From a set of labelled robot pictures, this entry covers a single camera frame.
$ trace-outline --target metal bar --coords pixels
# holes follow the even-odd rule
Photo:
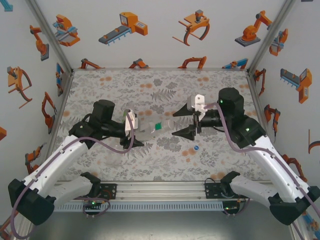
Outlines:
[[[282,23],[285,21],[288,13],[291,11],[292,7],[294,6],[295,2],[297,0],[285,0],[284,4],[282,5],[279,13],[277,14],[275,20],[271,24],[271,27],[265,36],[261,47],[258,49],[256,55],[254,56],[252,63],[249,67],[249,75],[253,76],[255,73],[255,70],[257,69],[260,61],[264,57],[265,53],[268,51],[271,43],[275,39],[275,37],[278,35],[278,31],[282,25]]]
[[[74,73],[72,73],[72,75],[68,76],[68,78],[66,79],[65,89],[63,90],[62,103],[61,103],[61,106],[59,108],[59,112],[58,112],[58,114],[57,114],[57,116],[55,118],[55,121],[53,123],[51,139],[50,139],[50,142],[49,142],[49,145],[48,145],[48,149],[47,149],[45,158],[42,159],[41,163],[43,163],[48,157],[50,157],[50,155],[51,155],[51,153],[53,151],[54,144],[55,144],[55,141],[56,141],[56,137],[58,135],[60,121],[61,121],[62,115],[64,113],[64,109],[65,109],[65,106],[66,106],[66,103],[67,103],[67,99],[68,99],[68,96],[69,96],[69,91],[70,91],[73,79],[74,79]]]
[[[251,92],[251,97],[252,97],[252,100],[253,100],[253,104],[254,104],[254,107],[255,107],[255,110],[256,110],[256,115],[258,117],[259,123],[261,124],[263,129],[265,131],[267,131],[268,123],[267,123],[267,120],[266,120],[266,117],[265,117],[264,109],[261,106],[261,102],[260,102],[260,99],[259,99],[259,94],[257,92],[256,83],[255,83],[253,75],[248,74],[247,75],[247,80],[248,80],[248,85],[249,85],[249,89],[250,89],[250,92]]]
[[[50,43],[53,51],[57,55],[59,61],[63,65],[63,69],[68,73],[68,75],[71,75],[72,73],[72,67],[65,56],[60,44],[58,43],[54,32],[51,30],[50,25],[47,22],[47,19],[45,18],[44,14],[42,13],[37,0],[25,0],[26,4],[30,8],[33,16],[35,17],[36,21],[39,23],[42,33],[46,36],[48,39],[48,42]]]

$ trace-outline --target cable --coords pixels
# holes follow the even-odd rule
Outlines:
[[[206,181],[207,181],[208,179],[210,179],[210,180],[212,180],[214,183],[216,183],[215,180],[213,180],[211,177],[208,177],[206,180],[204,180],[204,185],[206,185]]]
[[[220,129],[216,128],[215,126],[213,126],[213,129],[214,129],[214,130],[217,130],[218,132],[221,132],[221,133],[224,133],[224,132],[225,132],[225,131],[223,131],[223,130],[220,130]]]
[[[245,149],[238,149],[234,146],[228,128],[227,128],[227,123],[224,117],[224,114],[222,112],[221,107],[219,106],[218,103],[214,102],[214,103],[210,103],[208,105],[206,105],[204,107],[204,109],[209,109],[212,108],[213,106],[215,106],[219,112],[220,118],[221,118],[221,122],[222,122],[222,126],[224,128],[224,132],[225,132],[225,136],[226,139],[230,145],[230,147],[237,153],[246,153],[246,152],[251,152],[251,151],[262,151],[262,152],[266,152],[268,153],[270,156],[273,156],[274,153],[272,151],[270,151],[269,149],[266,148],[262,148],[262,147],[247,147]],[[289,171],[289,169],[286,167],[286,165],[275,155],[274,159],[280,164],[280,166],[285,170],[285,172],[290,176],[290,178],[292,179],[292,181],[294,182],[294,184],[296,185],[296,187],[301,191],[301,193],[303,194],[303,196],[309,201],[310,205],[313,207],[313,209],[315,210],[316,214],[318,215],[318,217],[320,218],[320,210],[319,208],[315,205],[315,203],[310,199],[310,197],[308,196],[308,194],[302,189],[302,187],[300,186],[299,182],[296,180],[296,178],[292,175],[292,173]],[[298,228],[296,229],[299,236],[302,236],[301,233],[299,232]]]
[[[54,155],[50,161],[44,165],[43,168],[40,169],[40,171],[35,175],[35,178],[32,179],[29,184],[22,190],[22,192],[20,193],[20,195],[18,196],[18,198],[16,199],[15,203],[14,203],[14,206],[12,208],[12,212],[11,212],[11,216],[10,216],[10,227],[11,227],[11,231],[13,233],[13,235],[17,238],[17,239],[27,239],[29,238],[32,233],[34,232],[34,230],[36,228],[33,228],[31,232],[29,232],[26,236],[20,236],[18,233],[17,233],[17,230],[16,230],[16,227],[15,227],[15,212],[17,210],[17,207],[18,207],[18,204],[20,203],[21,199],[23,198],[23,196],[25,195],[25,193],[27,192],[27,190],[31,187],[31,185],[36,181],[35,179],[37,179],[43,172],[44,170],[47,169],[47,167],[49,167],[49,165],[51,165],[51,163],[57,159],[57,157],[59,157],[62,153],[64,153],[70,146],[72,146],[73,144],[77,143],[77,142],[80,142],[80,141],[83,141],[83,140],[90,140],[90,141],[94,141],[102,146],[104,146],[105,148],[115,152],[115,153],[118,153],[118,154],[125,154],[127,152],[130,151],[130,149],[132,148],[132,146],[134,145],[134,140],[135,140],[135,132],[134,132],[134,126],[133,126],[133,123],[131,121],[131,118],[129,116],[129,113],[126,112],[126,117],[128,118],[128,122],[129,122],[129,125],[130,125],[130,136],[131,136],[131,140],[130,140],[130,145],[128,147],[128,149],[124,150],[124,151],[119,151],[119,150],[116,150],[110,146],[108,146],[107,144],[103,143],[102,141],[99,141],[98,139],[95,139],[93,137],[89,137],[89,136],[83,136],[83,137],[79,137],[73,141],[71,141],[70,143],[68,143],[66,146],[64,146],[62,148],[62,151],[58,151],[56,153],[56,155]]]
[[[101,212],[99,212],[98,214],[95,214],[95,215],[93,215],[94,217],[93,218],[95,218],[95,217],[98,217],[98,216],[101,216],[102,214],[104,214],[106,211],[108,211],[110,208],[111,208],[111,204],[110,204],[110,202],[109,202],[109,200],[107,200],[107,199],[104,199],[104,198],[90,198],[90,197],[77,197],[77,198],[75,198],[76,200],[85,200],[85,201],[92,201],[92,202],[96,202],[96,201],[103,201],[103,202],[106,202],[106,203],[108,203],[108,207],[106,208],[106,209],[104,209],[103,211],[101,211]],[[85,215],[87,215],[87,213],[86,213],[86,207],[88,206],[89,204],[84,204],[83,205],[83,208],[82,208],[82,212],[85,214]]]
[[[301,239],[301,240],[305,240],[304,236],[302,236],[302,234],[301,234],[301,232],[300,232],[300,230],[299,230],[298,226],[296,225],[296,223],[295,223],[295,222],[293,222],[293,223],[292,223],[292,225],[293,225],[294,229],[296,230],[296,232],[298,233],[298,235],[299,235],[300,239]]]

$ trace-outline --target orange robot illustration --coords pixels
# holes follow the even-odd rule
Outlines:
[[[70,47],[80,41],[77,32],[78,29],[72,26],[71,21],[65,16],[58,14],[53,26],[57,30],[54,35],[61,45]]]
[[[204,12],[202,10],[198,10],[196,11],[195,13],[189,15],[189,16],[186,16],[184,18],[185,21],[187,21],[189,24],[185,24],[184,22],[182,21],[179,21],[180,24],[182,24],[183,26],[186,27],[186,30],[185,30],[185,35],[184,35],[184,38],[183,38],[183,41],[178,39],[177,37],[173,36],[173,38],[175,40],[178,40],[179,42],[187,45],[187,46],[190,46],[189,43],[188,43],[188,37],[191,35],[191,36],[194,36],[195,38],[199,39],[199,40],[203,40],[205,39],[205,37],[207,36],[208,32],[209,32],[209,29],[210,29],[210,19],[207,18],[205,15],[204,15]],[[204,30],[204,33],[201,35],[201,36],[197,36],[195,34],[193,34],[193,32],[199,28],[202,28],[204,27],[205,30]]]
[[[26,105],[27,103],[32,101],[32,98],[28,98],[24,93],[25,90],[27,90],[28,88],[30,88],[32,86],[31,80],[30,80],[28,74],[18,66],[15,68],[12,68],[9,66],[7,68],[7,73],[8,73],[8,87],[11,87],[12,85],[14,85],[14,88],[11,89],[10,91],[8,91],[8,93],[10,94],[13,91],[17,90],[20,93],[20,95],[22,96],[22,98],[26,101],[24,104],[22,104],[19,107],[19,109],[20,109],[24,105]],[[25,78],[29,84],[29,86],[27,86],[25,88],[22,86],[22,76],[25,76]]]
[[[280,77],[291,87],[295,86],[295,90],[299,92],[299,103],[303,104],[309,98],[309,87],[312,84],[312,74],[308,68],[306,68],[300,76],[297,76],[286,69],[281,69]]]
[[[47,103],[47,101],[49,102],[49,104],[53,108],[54,115],[52,115],[52,116],[50,116],[46,112],[46,103]],[[55,118],[56,118],[56,114],[57,114],[57,109],[56,109],[56,106],[54,105],[51,97],[49,96],[49,94],[46,91],[44,92],[44,99],[42,101],[41,111],[42,111],[42,114],[44,116],[44,122],[48,127],[48,134],[50,134],[51,131],[52,131],[52,128],[54,126],[54,122],[55,122]]]
[[[135,32],[143,36],[148,34],[148,26],[145,23],[138,21],[138,16],[132,12],[120,13],[120,21],[121,26],[100,37],[100,43],[109,46],[110,43],[114,43],[115,40],[120,39],[120,37],[126,37],[126,34],[133,34]]]
[[[204,67],[206,61],[207,61],[206,56],[204,56],[204,57],[191,57],[191,58],[184,60],[183,64],[181,66],[179,66],[178,69],[186,69],[188,63],[191,63],[191,62],[199,62],[197,68],[202,69]]]
[[[256,21],[254,25],[247,26],[243,31],[243,36],[236,38],[235,41],[243,47],[247,47],[249,45],[260,42],[261,39],[257,37],[256,33],[258,32],[261,23],[264,23],[267,26],[268,30],[272,24],[272,21],[269,20],[269,18],[267,18],[265,14],[266,11],[259,12],[255,16]]]
[[[38,33],[42,33],[40,27],[33,27],[30,25],[30,33],[35,37],[36,49],[40,52],[40,59],[44,61],[49,58],[49,44],[44,44]]]

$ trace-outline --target orange robotic arm image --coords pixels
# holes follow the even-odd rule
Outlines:
[[[173,36],[173,38],[175,40],[178,40],[179,42],[187,45],[187,46],[190,46],[189,43],[188,43],[188,37],[189,35],[192,35],[194,36],[195,38],[199,39],[199,40],[203,40],[205,39],[205,37],[207,36],[208,32],[209,32],[209,29],[210,29],[210,19],[207,18],[205,15],[204,15],[204,12],[202,10],[198,10],[196,11],[195,13],[189,15],[189,16],[186,16],[184,18],[185,21],[187,21],[189,24],[185,24],[184,22],[182,21],[179,21],[180,24],[182,24],[183,26],[186,27],[186,30],[185,30],[185,35],[184,35],[184,38],[183,38],[183,41],[178,39],[177,37]],[[201,27],[205,27],[205,30],[203,32],[203,34],[201,36],[197,36],[195,34],[193,34],[193,32]]]
[[[100,66],[98,66],[97,64],[89,61],[89,60],[86,59],[86,58],[84,58],[84,59],[81,60],[81,67],[79,67],[79,69],[86,69],[88,65],[91,66],[91,67],[93,67],[93,68],[95,68],[95,69],[104,69],[104,67],[100,67]]]
[[[32,153],[26,153],[25,154],[25,165],[26,169],[28,171],[28,174],[30,175],[33,171],[35,171],[39,165],[34,165],[33,167],[31,166],[31,163],[36,160],[38,157],[40,157],[41,154],[41,149],[46,145],[47,143],[45,142],[41,146],[38,146],[36,150],[34,150]]]
[[[46,113],[46,103],[47,103],[47,101],[49,102],[49,104],[53,108],[53,111],[54,111],[54,115],[53,116],[50,116],[49,114]],[[54,122],[55,122],[55,114],[57,114],[57,109],[56,109],[54,103],[52,102],[49,94],[46,91],[44,92],[44,99],[43,99],[43,102],[42,102],[41,111],[42,111],[42,114],[44,116],[45,124],[48,126],[48,134],[50,134],[51,131],[52,131]]]
[[[138,66],[140,69],[148,69],[149,68],[149,66],[147,64],[145,64],[141,58],[134,61],[129,68],[134,69],[136,66]]]
[[[25,90],[27,90],[28,88],[30,88],[32,86],[31,80],[30,80],[28,74],[18,66],[15,68],[12,68],[9,66],[7,68],[7,73],[8,73],[8,87],[11,87],[14,85],[14,88],[11,89],[10,91],[8,91],[8,93],[10,94],[13,91],[17,90],[20,93],[21,97],[26,101],[24,104],[22,104],[19,107],[19,109],[20,109],[24,105],[26,105],[27,103],[32,101],[32,98],[28,98],[24,93]],[[25,88],[22,85],[22,76],[25,76],[25,78],[29,84],[29,86],[27,86]]]
[[[244,47],[260,42],[261,39],[257,37],[256,33],[258,32],[261,23],[264,23],[268,30],[272,24],[272,21],[267,18],[265,14],[266,11],[259,12],[255,16],[256,21],[254,25],[247,26],[243,31],[243,36],[236,38],[235,41]]]
[[[262,71],[255,70],[255,73],[253,75],[253,79],[255,81],[255,84],[260,80],[260,76],[262,75],[262,86],[261,90],[259,92],[259,97],[264,93],[265,91],[265,80],[266,80],[266,69],[262,69]]]
[[[184,60],[183,64],[181,66],[179,66],[178,69],[186,69],[188,63],[190,63],[190,62],[199,62],[197,68],[202,69],[206,63],[206,60],[207,60],[206,56],[204,56],[204,57],[191,57],[191,58]]]
[[[288,157],[286,154],[282,155],[283,159],[285,160],[285,162],[290,165],[290,164],[294,164],[298,173],[299,173],[299,177],[302,179],[302,181],[307,182],[308,180],[305,178],[304,172],[302,171],[301,165],[299,163],[299,161],[293,157]]]
[[[277,132],[278,132],[278,121],[279,121],[281,112],[278,111],[278,109],[271,108],[270,104],[268,104],[264,107],[264,115],[267,123],[269,123],[269,121],[271,120],[271,114],[273,114],[272,129],[274,132],[274,142],[275,142]]]
[[[41,61],[44,61],[49,58],[49,44],[44,44],[42,40],[40,39],[38,33],[42,33],[40,27],[33,27],[30,25],[30,32],[35,37],[35,45],[36,49],[40,52],[40,59]]]

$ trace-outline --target black base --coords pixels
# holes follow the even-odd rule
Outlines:
[[[115,183],[104,183],[101,184],[101,191],[99,198],[114,200],[117,196],[117,184]]]
[[[25,187],[24,183],[17,179],[9,183],[8,190],[12,207]],[[38,195],[36,190],[28,189],[16,210],[37,226],[43,224],[51,216],[55,209],[55,200],[55,197],[44,198]]]

